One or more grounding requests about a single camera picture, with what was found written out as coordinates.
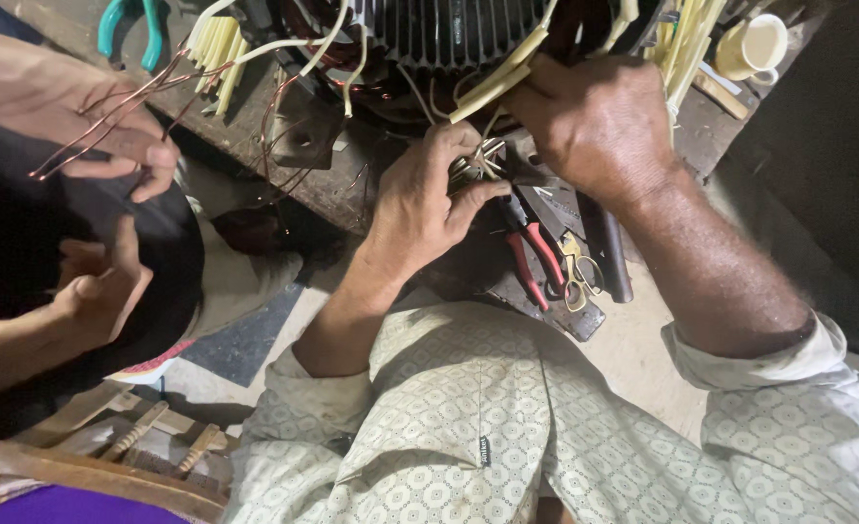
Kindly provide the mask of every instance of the teal-handled pliers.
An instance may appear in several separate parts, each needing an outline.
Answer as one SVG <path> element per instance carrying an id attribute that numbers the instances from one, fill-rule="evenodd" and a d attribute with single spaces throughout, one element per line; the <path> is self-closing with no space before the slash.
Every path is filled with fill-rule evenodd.
<path id="1" fill-rule="evenodd" d="M 99 19 L 99 32 L 97 33 L 97 49 L 100 53 L 110 57 L 113 55 L 113 34 L 119 20 L 126 14 L 126 2 L 130 0 L 112 0 Z M 142 57 L 142 67 L 146 71 L 153 71 L 157 65 L 157 59 L 161 55 L 161 26 L 157 21 L 156 0 L 142 0 L 144 4 L 144 17 L 148 22 L 148 47 L 145 48 Z"/>

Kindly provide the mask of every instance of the man's left hand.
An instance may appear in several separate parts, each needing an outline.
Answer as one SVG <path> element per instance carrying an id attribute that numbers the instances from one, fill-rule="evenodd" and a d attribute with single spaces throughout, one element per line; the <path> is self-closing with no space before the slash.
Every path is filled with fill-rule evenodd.
<path id="1" fill-rule="evenodd" d="M 403 284 L 460 243 L 485 202 L 509 195 L 507 181 L 475 182 L 449 197 L 449 165 L 469 156 L 482 137 L 467 122 L 429 128 L 381 177 L 375 220 L 358 256 Z"/>

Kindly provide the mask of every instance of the patterned shirt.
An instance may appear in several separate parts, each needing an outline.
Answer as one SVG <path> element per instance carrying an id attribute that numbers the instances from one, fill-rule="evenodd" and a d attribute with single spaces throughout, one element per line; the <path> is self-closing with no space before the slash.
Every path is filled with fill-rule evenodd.
<path id="1" fill-rule="evenodd" d="M 366 373 L 272 363 L 225 520 L 527 523 L 549 491 L 577 522 L 859 522 L 859 373 L 815 319 L 756 360 L 662 329 L 711 392 L 699 448 L 545 324 L 468 302 L 389 315 Z"/>

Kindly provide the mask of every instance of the ceramic mug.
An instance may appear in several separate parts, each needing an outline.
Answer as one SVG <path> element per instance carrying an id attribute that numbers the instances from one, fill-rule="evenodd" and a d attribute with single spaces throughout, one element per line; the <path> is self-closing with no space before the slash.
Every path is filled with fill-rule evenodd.
<path id="1" fill-rule="evenodd" d="M 730 28 L 717 44 L 715 71 L 729 80 L 772 86 L 779 80 L 775 67 L 785 57 L 788 31 L 775 15 L 745 19 Z"/>

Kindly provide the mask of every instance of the pliers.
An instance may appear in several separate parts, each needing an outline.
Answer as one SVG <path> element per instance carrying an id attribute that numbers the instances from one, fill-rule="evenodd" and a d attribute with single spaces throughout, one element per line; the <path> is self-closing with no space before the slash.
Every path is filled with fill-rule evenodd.
<path id="1" fill-rule="evenodd" d="M 540 258 L 540 264 L 546 271 L 546 277 L 552 285 L 552 289 L 557 293 L 564 293 L 565 278 L 562 274 L 562 268 L 559 267 L 559 261 L 556 260 L 552 249 L 540 235 L 540 223 L 530 221 L 517 195 L 511 193 L 510 196 L 501 196 L 497 203 L 511 228 L 511 232 L 507 235 L 507 244 L 511 244 L 513 249 L 513 257 L 517 261 L 517 271 L 520 273 L 520 283 L 536 300 L 540 309 L 548 311 L 549 302 L 543 295 L 536 279 L 533 278 L 533 273 L 527 263 L 527 255 L 524 253 L 524 239 L 533 246 Z"/>
<path id="2" fill-rule="evenodd" d="M 99 19 L 99 31 L 97 32 L 97 50 L 110 57 L 113 55 L 113 35 L 116 26 L 126 14 L 126 2 L 131 0 L 112 0 Z M 148 47 L 142 56 L 142 67 L 145 71 L 154 71 L 157 59 L 161 56 L 161 47 L 164 45 L 161 37 L 161 24 L 157 19 L 156 0 L 142 0 L 144 4 L 144 17 L 148 22 Z"/>

